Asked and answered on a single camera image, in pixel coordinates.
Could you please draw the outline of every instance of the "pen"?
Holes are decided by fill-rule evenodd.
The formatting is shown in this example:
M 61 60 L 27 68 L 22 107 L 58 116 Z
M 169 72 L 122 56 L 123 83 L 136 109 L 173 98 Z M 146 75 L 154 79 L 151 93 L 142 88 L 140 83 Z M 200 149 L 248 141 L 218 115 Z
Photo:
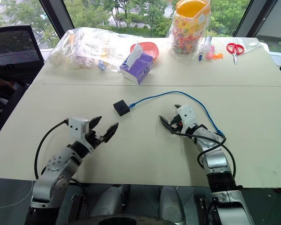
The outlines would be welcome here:
M 203 45 L 200 46 L 199 61 L 202 60 L 202 47 L 203 47 Z

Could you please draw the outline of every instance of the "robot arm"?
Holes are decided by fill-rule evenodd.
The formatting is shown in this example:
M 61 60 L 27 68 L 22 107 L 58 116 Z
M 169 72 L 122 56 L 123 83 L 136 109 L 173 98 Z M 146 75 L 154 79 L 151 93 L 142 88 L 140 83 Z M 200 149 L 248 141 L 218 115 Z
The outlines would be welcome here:
M 199 135 L 220 142 L 220 136 L 198 125 L 196 115 L 190 105 L 175 105 L 176 116 L 170 122 L 160 116 L 163 125 L 173 134 Z M 205 152 L 217 143 L 204 138 L 191 138 L 199 152 Z M 254 225 L 250 212 L 231 173 L 229 162 L 221 150 L 215 148 L 200 157 L 204 172 L 212 192 L 211 214 L 215 225 Z
M 71 177 L 76 173 L 82 159 L 92 153 L 102 142 L 108 142 L 115 134 L 118 123 L 112 125 L 104 136 L 92 130 L 100 121 L 70 118 L 70 135 L 76 138 L 72 145 L 53 156 L 44 173 L 36 181 L 25 225 L 54 225 L 58 217 Z

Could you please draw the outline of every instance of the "blue cable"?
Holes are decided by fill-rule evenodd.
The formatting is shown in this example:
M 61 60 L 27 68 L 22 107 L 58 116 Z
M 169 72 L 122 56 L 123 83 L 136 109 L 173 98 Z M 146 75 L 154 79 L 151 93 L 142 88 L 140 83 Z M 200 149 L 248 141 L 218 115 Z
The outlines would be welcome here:
M 212 120 L 212 118 L 210 117 L 206 107 L 197 99 L 195 99 L 193 96 L 190 96 L 182 91 L 178 91 L 178 90 L 174 90 L 174 91 L 168 91 L 168 92 L 165 92 L 165 93 L 162 93 L 160 95 L 154 95 L 154 96 L 150 96 L 150 97 L 146 97 L 146 98 L 143 98 L 135 103 L 132 103 L 129 105 L 129 108 L 133 108 L 135 107 L 135 105 L 137 105 L 138 103 L 142 102 L 142 101 L 145 101 L 147 99 L 150 99 L 150 98 L 155 98 L 155 97 L 159 97 L 159 96 L 162 96 L 162 95 L 166 95 L 166 94 L 171 94 L 171 93 L 179 93 L 179 94 L 183 94 L 185 96 L 188 96 L 189 98 L 191 98 L 192 100 L 196 101 L 197 103 L 199 103 L 200 106 L 202 106 L 202 108 L 204 109 L 205 113 L 206 113 L 206 116 L 209 118 L 210 122 L 212 123 L 212 126 L 215 128 L 216 132 L 223 135 L 223 133 L 219 130 L 219 128 L 217 128 L 217 126 L 215 125 L 214 121 Z

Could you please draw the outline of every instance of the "red scissors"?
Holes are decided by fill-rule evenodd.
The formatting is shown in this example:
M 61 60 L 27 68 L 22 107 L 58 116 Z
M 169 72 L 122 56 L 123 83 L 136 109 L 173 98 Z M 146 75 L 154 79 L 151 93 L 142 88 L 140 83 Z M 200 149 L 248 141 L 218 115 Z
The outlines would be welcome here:
M 235 43 L 229 43 L 226 47 L 227 51 L 233 55 L 233 61 L 236 65 L 237 63 L 237 55 L 244 53 L 244 47 L 242 45 L 238 45 Z

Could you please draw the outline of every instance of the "white paper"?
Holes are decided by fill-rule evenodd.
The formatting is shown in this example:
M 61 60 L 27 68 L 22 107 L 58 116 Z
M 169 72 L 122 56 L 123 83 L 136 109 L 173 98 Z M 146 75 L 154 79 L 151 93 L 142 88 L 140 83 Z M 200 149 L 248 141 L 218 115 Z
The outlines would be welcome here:
M 132 65 L 134 64 L 134 62 L 141 56 L 142 54 L 142 48 L 140 46 L 139 43 L 137 43 L 133 49 L 133 51 L 130 53 L 127 61 L 126 61 L 126 65 L 128 65 L 129 68 L 132 67 Z

